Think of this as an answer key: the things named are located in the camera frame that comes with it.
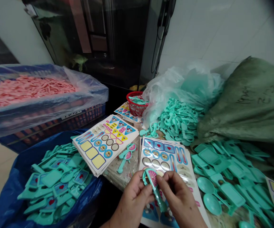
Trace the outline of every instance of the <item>hand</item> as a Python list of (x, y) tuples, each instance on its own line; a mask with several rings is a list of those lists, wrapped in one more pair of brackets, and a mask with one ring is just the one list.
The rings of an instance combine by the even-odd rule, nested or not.
[(111, 219), (102, 227), (122, 228), (138, 227), (144, 207), (154, 201), (153, 189), (149, 184), (144, 186), (143, 170), (136, 172), (124, 189), (117, 209)]
[(163, 177), (157, 175), (157, 181), (179, 227), (207, 228), (192, 192), (176, 172), (166, 172)]

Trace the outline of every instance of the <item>person's right hand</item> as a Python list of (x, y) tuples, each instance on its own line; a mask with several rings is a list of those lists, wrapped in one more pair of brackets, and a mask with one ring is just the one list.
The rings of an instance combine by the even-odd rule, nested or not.
[(169, 171), (163, 177), (157, 175), (157, 181), (179, 227), (207, 228), (192, 192), (178, 173)]

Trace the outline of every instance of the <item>plastic wrap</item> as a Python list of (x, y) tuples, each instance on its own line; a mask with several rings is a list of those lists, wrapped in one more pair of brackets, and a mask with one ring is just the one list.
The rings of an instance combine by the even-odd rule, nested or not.
[(65, 80), (72, 84), (77, 92), (46, 96), (0, 107), (0, 137), (103, 104), (108, 100), (108, 88), (88, 74), (52, 64), (0, 65), (0, 81), (16, 79), (19, 75)]
[[(25, 184), (31, 175), (30, 167), (32, 164), (40, 163), (47, 150), (53, 150), (56, 145), (70, 143), (72, 142), (71, 136), (80, 135), (85, 131), (87, 129), (61, 132), (39, 142), (17, 156), (9, 178), (0, 194), (0, 228), (44, 227), (32, 220), (26, 221), (27, 215), (24, 215), (23, 212), (28, 205), (25, 200), (17, 200), (17, 196), (25, 188)], [(91, 183), (83, 190), (66, 218), (56, 224), (45, 227), (68, 227), (71, 224), (75, 227), (88, 227), (97, 211), (96, 198), (100, 193), (101, 187), (101, 178), (93, 177)]]
[(203, 65), (194, 63), (186, 68), (171, 67), (147, 84), (143, 98), (150, 104), (143, 112), (147, 129), (161, 115), (169, 98), (209, 109), (218, 97), (224, 80), (219, 74), (210, 73)]

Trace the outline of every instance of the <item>label on crate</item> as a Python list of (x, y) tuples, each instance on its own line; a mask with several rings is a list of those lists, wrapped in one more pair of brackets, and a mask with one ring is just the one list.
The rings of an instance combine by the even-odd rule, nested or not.
[(76, 115), (76, 114), (78, 114), (78, 113), (81, 113), (81, 112), (82, 112), (82, 111), (78, 111), (78, 112), (73, 112), (73, 113), (67, 114), (67, 115), (61, 117), (61, 119), (62, 119), (62, 120), (67, 119), (67, 118), (69, 118), (69, 117), (71, 117), (71, 116), (73, 116), (73, 115)]

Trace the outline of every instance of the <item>pile of teal plastic parts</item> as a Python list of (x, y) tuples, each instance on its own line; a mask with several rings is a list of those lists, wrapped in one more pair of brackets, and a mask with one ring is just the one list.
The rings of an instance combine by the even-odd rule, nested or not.
[[(220, 215), (221, 205), (225, 205), (232, 216), (243, 206), (249, 211), (250, 221), (241, 221), (240, 228), (254, 227), (253, 215), (264, 227), (274, 226), (274, 205), (266, 188), (265, 175), (246, 159), (248, 156), (263, 161), (264, 157), (269, 157), (267, 153), (240, 140), (212, 141), (194, 150), (198, 153), (192, 155), (194, 172), (203, 176), (197, 179), (197, 184), (205, 193), (203, 202), (212, 214)], [(223, 176), (239, 184), (233, 185)]]
[(41, 225), (64, 219), (93, 177), (72, 143), (48, 150), (31, 168), (34, 173), (17, 199), (28, 200), (27, 220)]
[(148, 130), (141, 130), (140, 136), (157, 138), (156, 130), (165, 134), (166, 140), (178, 141), (185, 146), (190, 146), (197, 136), (196, 126), (199, 117), (203, 117), (203, 108), (194, 107), (188, 103), (170, 98), (166, 108)]

